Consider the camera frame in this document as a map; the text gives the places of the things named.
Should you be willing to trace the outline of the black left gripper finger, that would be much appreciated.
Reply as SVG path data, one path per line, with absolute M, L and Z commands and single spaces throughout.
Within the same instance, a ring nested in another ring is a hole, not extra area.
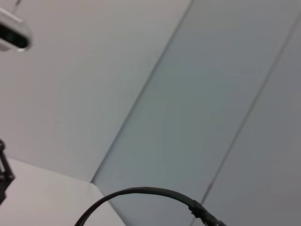
M 0 141 L 0 165 L 3 166 L 3 169 L 0 169 L 0 203 L 1 204 L 6 199 L 7 188 L 15 179 L 15 175 L 13 174 L 4 153 L 5 148 L 6 148 L 5 143 L 1 140 Z

